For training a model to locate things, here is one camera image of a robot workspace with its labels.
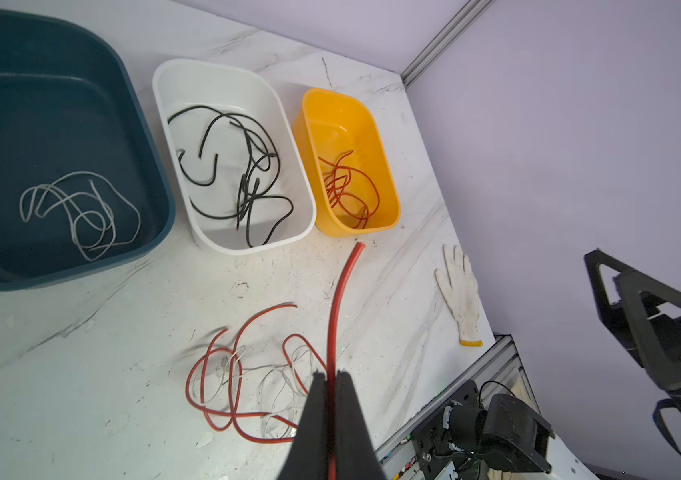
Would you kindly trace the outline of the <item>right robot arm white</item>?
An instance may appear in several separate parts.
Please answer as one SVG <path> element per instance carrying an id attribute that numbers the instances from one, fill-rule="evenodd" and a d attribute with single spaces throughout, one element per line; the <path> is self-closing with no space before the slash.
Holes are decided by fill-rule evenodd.
<path id="1" fill-rule="evenodd" d="M 584 257 L 601 323 L 666 393 L 652 420 L 675 452 L 680 447 L 662 413 L 681 414 L 681 292 L 596 249 Z M 452 463 L 456 471 L 483 461 L 511 473 L 549 478 L 584 477 L 582 468 L 557 463 L 562 448 L 549 422 L 510 391 L 482 401 L 473 381 L 437 404 L 412 434 L 422 473 L 436 478 Z"/>

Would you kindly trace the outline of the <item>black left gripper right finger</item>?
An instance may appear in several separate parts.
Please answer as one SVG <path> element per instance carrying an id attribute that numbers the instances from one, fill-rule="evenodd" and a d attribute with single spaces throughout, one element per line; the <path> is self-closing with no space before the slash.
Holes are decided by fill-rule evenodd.
<path id="1" fill-rule="evenodd" d="M 384 480 L 375 456 L 352 378 L 336 375 L 334 393 L 334 468 L 337 480 Z"/>

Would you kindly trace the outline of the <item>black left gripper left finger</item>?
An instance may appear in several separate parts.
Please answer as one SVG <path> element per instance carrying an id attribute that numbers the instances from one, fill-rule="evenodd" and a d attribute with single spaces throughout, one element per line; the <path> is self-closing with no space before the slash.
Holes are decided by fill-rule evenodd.
<path id="1" fill-rule="evenodd" d="M 321 373 L 312 375 L 312 386 L 298 422 L 296 437 L 277 480 L 324 480 L 328 478 L 328 382 Z"/>

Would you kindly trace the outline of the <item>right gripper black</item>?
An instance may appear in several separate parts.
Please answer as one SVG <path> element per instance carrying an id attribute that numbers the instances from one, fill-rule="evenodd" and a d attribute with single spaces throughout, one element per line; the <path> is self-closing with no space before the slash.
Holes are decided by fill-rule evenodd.
<path id="1" fill-rule="evenodd" d="M 599 249 L 584 262 L 602 324 L 681 405 L 681 292 Z"/>

